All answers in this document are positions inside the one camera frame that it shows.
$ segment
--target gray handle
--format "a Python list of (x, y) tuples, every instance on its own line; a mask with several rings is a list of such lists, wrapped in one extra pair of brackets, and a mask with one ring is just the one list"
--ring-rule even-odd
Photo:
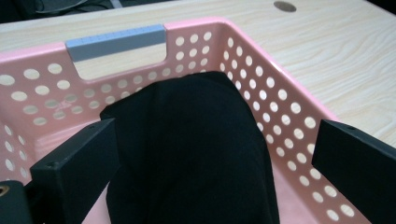
[(151, 25), (103, 35), (92, 35), (66, 41), (73, 62), (138, 49), (165, 42), (163, 25)]

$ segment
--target wood grain surface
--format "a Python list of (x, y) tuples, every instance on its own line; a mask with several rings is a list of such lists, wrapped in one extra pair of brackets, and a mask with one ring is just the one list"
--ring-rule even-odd
[[(341, 121), (396, 147), (396, 17), (361, 0), (290, 3), (295, 12), (264, 0), (186, 0), (6, 23), (0, 25), (0, 51), (221, 16), (247, 33)], [(112, 59), (78, 64), (78, 69), (106, 75), (129, 68), (122, 55)]]

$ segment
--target basket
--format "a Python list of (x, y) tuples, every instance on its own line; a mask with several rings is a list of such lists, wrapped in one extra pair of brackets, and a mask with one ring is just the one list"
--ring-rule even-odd
[[(75, 61), (166, 43), (166, 58), (85, 80)], [(148, 84), (222, 71), (249, 104), (274, 167), (281, 223), (369, 223), (311, 165), (321, 119), (337, 118), (230, 21), (170, 22), (0, 53), (0, 179), (30, 181), (29, 167), (99, 113)], [(106, 191), (84, 223), (109, 223)]]

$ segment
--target black cloth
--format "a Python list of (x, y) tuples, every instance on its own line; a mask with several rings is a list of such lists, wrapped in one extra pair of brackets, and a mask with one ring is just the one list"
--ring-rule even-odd
[(153, 83), (101, 118), (120, 150), (112, 223), (279, 223), (265, 140), (223, 73)]

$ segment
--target perforated basket wall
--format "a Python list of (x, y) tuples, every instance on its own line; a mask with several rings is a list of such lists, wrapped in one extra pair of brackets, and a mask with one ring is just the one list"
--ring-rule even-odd
[[(336, 119), (231, 22), (172, 22), (166, 59), (83, 80), (64, 43), (0, 54), (0, 179), (30, 180), (29, 167), (105, 106), (149, 83), (222, 71), (250, 105), (267, 140), (282, 223), (368, 223), (310, 164), (321, 119)], [(86, 223), (109, 223), (104, 194)]]

